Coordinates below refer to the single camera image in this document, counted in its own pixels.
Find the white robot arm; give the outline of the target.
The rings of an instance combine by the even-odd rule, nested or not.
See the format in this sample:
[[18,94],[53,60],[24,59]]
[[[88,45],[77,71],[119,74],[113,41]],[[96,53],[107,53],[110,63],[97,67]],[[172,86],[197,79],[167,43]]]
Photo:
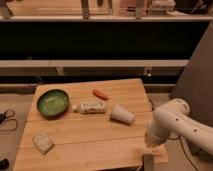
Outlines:
[[189,113],[188,103],[181,98],[174,98],[158,106],[145,131],[146,147],[154,148],[164,144],[174,132],[213,155],[213,127],[191,119]]

